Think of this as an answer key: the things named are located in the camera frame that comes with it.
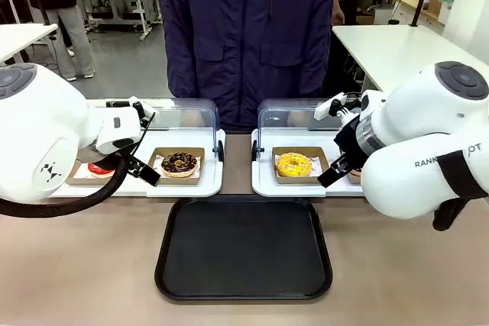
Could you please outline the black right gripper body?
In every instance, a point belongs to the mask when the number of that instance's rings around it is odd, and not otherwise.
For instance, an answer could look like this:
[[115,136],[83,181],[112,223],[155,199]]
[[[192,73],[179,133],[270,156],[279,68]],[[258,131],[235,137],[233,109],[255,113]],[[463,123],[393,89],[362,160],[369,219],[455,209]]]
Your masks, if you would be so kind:
[[359,116],[354,117],[335,136],[335,143],[342,152],[346,162],[365,162],[368,155],[360,148],[356,138],[356,129],[360,122]]

